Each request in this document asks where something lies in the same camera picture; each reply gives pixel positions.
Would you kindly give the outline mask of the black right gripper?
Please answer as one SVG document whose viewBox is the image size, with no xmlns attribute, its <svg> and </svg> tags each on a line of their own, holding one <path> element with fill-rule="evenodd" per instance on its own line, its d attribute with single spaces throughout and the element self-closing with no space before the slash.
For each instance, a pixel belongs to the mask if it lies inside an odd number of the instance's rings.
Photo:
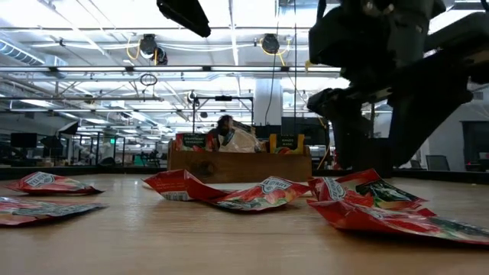
<svg viewBox="0 0 489 275">
<path fill-rule="evenodd" d="M 471 76 L 479 84 L 488 82 L 487 13 L 469 14 L 430 35 L 426 42 L 426 49 L 435 53 L 374 82 L 318 92 L 309 98 L 307 108 L 322 115 L 324 105 L 338 99 L 375 103 L 409 95 L 414 86 L 424 81 L 444 82 L 450 75 Z M 393 165 L 400 167 L 408 163 L 424 144 L 428 144 L 425 155 L 444 155 L 449 166 L 462 167 L 462 123 L 472 119 L 471 103 L 416 100 L 406 108 L 395 108 L 389 134 Z"/>
</svg>

